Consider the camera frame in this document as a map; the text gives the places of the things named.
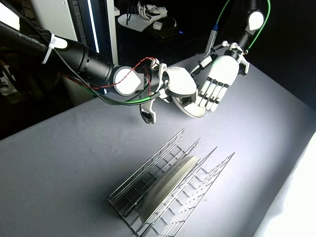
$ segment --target dish rack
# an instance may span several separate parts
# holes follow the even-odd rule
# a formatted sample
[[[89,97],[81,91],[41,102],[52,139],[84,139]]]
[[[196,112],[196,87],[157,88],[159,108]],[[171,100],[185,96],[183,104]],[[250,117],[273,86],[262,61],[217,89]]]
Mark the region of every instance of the dish rack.
[[[189,155],[201,140],[199,138],[184,151],[179,147],[183,133],[184,129],[171,138],[109,196],[110,204],[138,237],[176,236],[234,155],[231,154],[213,169],[207,170],[205,162],[216,148],[212,150],[198,161],[147,222],[142,223],[140,209],[147,191],[176,161]]]

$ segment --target table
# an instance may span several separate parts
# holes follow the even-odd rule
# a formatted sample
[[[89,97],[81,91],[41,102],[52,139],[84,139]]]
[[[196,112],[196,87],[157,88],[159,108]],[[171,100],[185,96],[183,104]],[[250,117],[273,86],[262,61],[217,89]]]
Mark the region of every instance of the table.
[[[154,110],[147,125],[138,107],[94,99],[0,141],[0,235],[133,236],[107,197],[184,127],[181,147],[202,138],[193,155],[236,154],[178,236],[252,236],[316,130],[316,113],[254,66],[203,118]]]

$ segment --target metal frame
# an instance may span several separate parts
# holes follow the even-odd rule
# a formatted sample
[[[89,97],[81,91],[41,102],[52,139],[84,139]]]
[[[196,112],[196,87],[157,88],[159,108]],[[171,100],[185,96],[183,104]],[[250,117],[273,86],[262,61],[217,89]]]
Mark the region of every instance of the metal frame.
[[[193,150],[200,139],[186,151],[179,147],[184,129],[171,138],[145,164],[133,173],[110,196],[109,202],[125,223],[138,237],[174,237],[182,229],[196,206],[234,154],[231,154],[212,170],[207,171],[205,162],[216,148],[201,159],[161,202],[146,223],[140,220],[140,208],[147,191],[178,160]]]

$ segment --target wire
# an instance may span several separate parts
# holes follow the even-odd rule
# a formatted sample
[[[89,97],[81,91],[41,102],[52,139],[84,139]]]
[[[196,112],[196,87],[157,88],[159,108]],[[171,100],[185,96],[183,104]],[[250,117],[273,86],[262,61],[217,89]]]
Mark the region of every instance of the wire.
[[[18,15],[22,20],[24,20],[25,23],[27,23],[46,43],[47,45],[50,43],[45,37],[44,35],[36,28],[35,25],[33,25],[32,22],[30,22],[25,16],[23,16],[19,11],[17,11],[14,7],[12,7],[6,0],[2,0],[2,3],[8,7],[12,12],[14,12],[16,15]],[[90,85],[85,82],[79,75],[77,72],[75,72],[72,67],[69,66],[69,64],[63,59],[63,57],[58,53],[58,51],[54,48],[53,52],[57,55],[57,57],[63,62],[63,64],[77,77],[77,80],[79,80],[82,84],[86,85],[87,88],[90,87]],[[101,100],[103,100],[104,102],[111,104],[111,103],[115,103],[115,104],[119,104],[119,105],[139,105],[139,104],[143,104],[143,103],[147,103],[148,101],[152,100],[153,98],[156,98],[159,93],[153,94],[151,96],[148,96],[142,100],[135,100],[135,101],[125,101],[125,102],[120,102],[120,101],[116,101],[113,99],[110,99],[102,94],[100,94],[98,91],[96,91],[95,89],[90,89],[89,90],[98,98],[100,98]]]
[[[229,2],[230,2],[230,0],[227,0],[225,5],[223,6],[222,11],[221,11],[221,13],[219,13],[219,16],[217,18],[216,24],[219,23],[219,20],[221,19],[222,15],[223,15],[223,12],[224,12],[224,10],[225,10],[225,8],[226,8],[226,6],[228,5]]]
[[[255,41],[257,40],[258,36],[260,35],[262,29],[264,28],[264,26],[266,25],[266,22],[268,21],[269,15],[270,15],[270,11],[271,11],[271,3],[270,0],[267,0],[268,3],[268,12],[267,12],[267,16],[265,21],[263,22],[262,27],[260,28],[260,30],[258,31],[258,33],[256,34],[255,38],[253,39],[253,41],[251,42],[251,44],[248,47],[248,50],[252,47],[252,45],[255,43]]]

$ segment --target wire rack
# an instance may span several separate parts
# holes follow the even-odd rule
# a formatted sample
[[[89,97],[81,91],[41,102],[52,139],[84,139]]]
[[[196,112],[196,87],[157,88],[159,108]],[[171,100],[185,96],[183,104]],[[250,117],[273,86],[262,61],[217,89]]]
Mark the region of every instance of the wire rack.
[[[140,209],[147,191],[178,160],[194,149],[200,139],[186,151],[179,147],[184,129],[170,139],[145,164],[132,174],[110,196],[110,204],[138,237],[174,237],[214,183],[234,153],[211,170],[205,162],[216,150],[200,159],[180,184],[161,202],[146,223],[140,220]]]

